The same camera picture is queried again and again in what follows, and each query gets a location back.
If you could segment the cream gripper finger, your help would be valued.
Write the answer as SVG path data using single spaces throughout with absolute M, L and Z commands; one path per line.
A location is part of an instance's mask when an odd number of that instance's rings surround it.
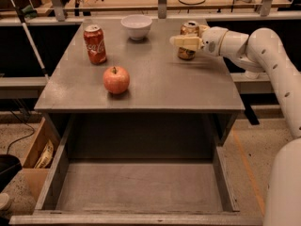
M 203 33 L 209 29 L 209 26 L 208 25 L 205 25 L 205 24 L 200 24 L 198 26 L 198 36 L 201 38 Z
M 200 37 L 178 35 L 171 37 L 169 42 L 174 46 L 192 51 L 197 51 L 204 47 L 203 40 Z

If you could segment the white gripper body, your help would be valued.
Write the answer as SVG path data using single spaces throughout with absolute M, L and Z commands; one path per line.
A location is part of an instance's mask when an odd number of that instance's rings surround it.
M 219 55 L 222 41 L 227 32 L 227 28 L 218 26 L 205 30 L 201 37 L 204 43 L 202 51 L 208 55 L 217 57 Z

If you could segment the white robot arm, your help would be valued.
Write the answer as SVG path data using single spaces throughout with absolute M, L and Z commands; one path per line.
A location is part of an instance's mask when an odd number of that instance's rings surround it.
M 198 34 L 173 36 L 170 43 L 226 57 L 248 72 L 267 73 L 293 140 L 275 157 L 262 226 L 301 226 L 301 74 L 278 34 L 269 28 L 247 35 L 203 25 Z

